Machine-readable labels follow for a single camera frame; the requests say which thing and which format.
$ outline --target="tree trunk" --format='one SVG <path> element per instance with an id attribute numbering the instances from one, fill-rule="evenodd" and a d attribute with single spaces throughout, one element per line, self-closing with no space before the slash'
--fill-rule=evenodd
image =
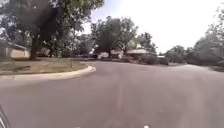
<path id="1" fill-rule="evenodd" d="M 35 60 L 36 59 L 38 47 L 39 47 L 39 45 L 38 45 L 38 34 L 35 34 L 33 39 L 32 39 L 30 60 Z"/>

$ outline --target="street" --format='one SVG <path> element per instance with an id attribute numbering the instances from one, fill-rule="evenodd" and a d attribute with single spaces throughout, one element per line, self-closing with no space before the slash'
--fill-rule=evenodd
<path id="1" fill-rule="evenodd" d="M 1 88 L 12 128 L 224 128 L 224 73 L 90 65 L 96 72 L 82 77 Z"/>

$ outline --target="roof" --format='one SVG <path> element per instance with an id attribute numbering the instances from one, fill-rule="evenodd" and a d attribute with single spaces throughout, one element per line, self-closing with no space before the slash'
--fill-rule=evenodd
<path id="1" fill-rule="evenodd" d="M 2 41 L 2 42 L 0 42 L 0 44 L 5 45 L 4 47 L 8 46 L 8 47 L 13 47 L 13 48 L 19 49 L 19 50 L 27 50 L 27 48 L 24 47 L 24 46 L 21 46 L 21 45 L 18 45 L 18 44 L 14 44 L 14 43 L 10 43 L 10 42 L 6 42 L 6 41 Z"/>
<path id="2" fill-rule="evenodd" d="M 146 54 L 149 52 L 146 51 L 145 49 L 134 49 L 134 50 L 129 50 L 127 53 L 128 54 Z"/>

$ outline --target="sky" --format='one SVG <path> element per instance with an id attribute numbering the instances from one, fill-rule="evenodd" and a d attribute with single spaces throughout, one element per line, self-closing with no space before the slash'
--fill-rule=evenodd
<path id="1" fill-rule="evenodd" d="M 214 21 L 220 4 L 221 0 L 105 0 L 91 17 L 93 22 L 107 16 L 130 17 L 138 34 L 152 34 L 157 52 L 166 52 L 175 45 L 193 47 Z M 85 33 L 90 33 L 89 24 Z"/>

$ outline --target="green foliage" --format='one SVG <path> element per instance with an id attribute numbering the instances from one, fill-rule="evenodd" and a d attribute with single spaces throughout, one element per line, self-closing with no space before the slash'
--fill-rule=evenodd
<path id="1" fill-rule="evenodd" d="M 144 49 L 151 53 L 156 53 L 157 47 L 154 43 L 152 43 L 152 36 L 149 33 L 145 32 L 144 34 L 141 34 L 138 36 L 137 40 Z"/>
<path id="2" fill-rule="evenodd" d="M 120 19 L 107 17 L 106 21 L 98 21 L 91 25 L 92 39 L 97 44 L 97 51 L 107 52 L 111 56 L 111 50 L 119 48 Z"/>
<path id="3" fill-rule="evenodd" d="M 182 63 L 185 57 L 185 49 L 183 46 L 177 45 L 166 52 L 166 57 L 171 62 Z"/>
<path id="4" fill-rule="evenodd" d="M 154 55 L 144 54 L 138 58 L 140 63 L 153 65 L 157 62 L 158 58 Z"/>
<path id="5" fill-rule="evenodd" d="M 14 39 L 15 31 L 29 31 L 33 38 L 31 58 L 35 59 L 41 42 L 50 42 L 49 47 L 57 48 L 58 41 L 71 29 L 83 31 L 82 24 L 90 20 L 91 11 L 103 3 L 104 0 L 9 0 L 1 7 L 7 21 L 2 20 L 1 25 L 10 39 Z"/>
<path id="6" fill-rule="evenodd" d="M 136 36 L 138 27 L 130 18 L 121 19 L 120 34 L 119 34 L 119 46 L 124 51 L 124 54 L 129 50 L 128 43 Z"/>
<path id="7" fill-rule="evenodd" d="M 159 63 L 163 65 L 169 65 L 169 59 L 166 57 L 159 58 Z"/>

